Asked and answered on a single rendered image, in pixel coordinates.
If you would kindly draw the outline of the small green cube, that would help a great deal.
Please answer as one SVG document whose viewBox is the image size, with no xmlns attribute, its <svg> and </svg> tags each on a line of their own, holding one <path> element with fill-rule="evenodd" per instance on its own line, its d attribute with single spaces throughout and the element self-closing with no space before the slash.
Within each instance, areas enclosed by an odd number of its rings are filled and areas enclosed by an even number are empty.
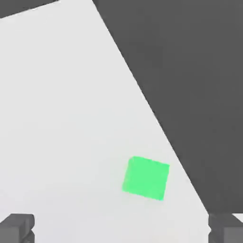
<svg viewBox="0 0 243 243">
<path fill-rule="evenodd" d="M 128 161 L 122 190 L 162 201 L 166 190 L 169 164 L 133 156 Z"/>
</svg>

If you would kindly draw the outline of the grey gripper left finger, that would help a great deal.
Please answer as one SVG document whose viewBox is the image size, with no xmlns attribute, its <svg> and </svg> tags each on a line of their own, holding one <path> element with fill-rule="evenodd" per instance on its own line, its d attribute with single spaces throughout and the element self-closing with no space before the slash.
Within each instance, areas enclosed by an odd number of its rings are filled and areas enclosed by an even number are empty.
<svg viewBox="0 0 243 243">
<path fill-rule="evenodd" d="M 0 223 L 0 243 L 35 243 L 33 214 L 10 214 Z"/>
</svg>

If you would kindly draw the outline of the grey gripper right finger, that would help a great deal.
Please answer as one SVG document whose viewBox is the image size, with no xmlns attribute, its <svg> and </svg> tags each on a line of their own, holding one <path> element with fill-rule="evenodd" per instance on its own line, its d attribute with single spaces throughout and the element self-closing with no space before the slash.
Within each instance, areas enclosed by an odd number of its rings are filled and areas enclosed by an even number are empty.
<svg viewBox="0 0 243 243">
<path fill-rule="evenodd" d="M 208 243 L 243 243 L 243 222 L 232 214 L 209 214 Z"/>
</svg>

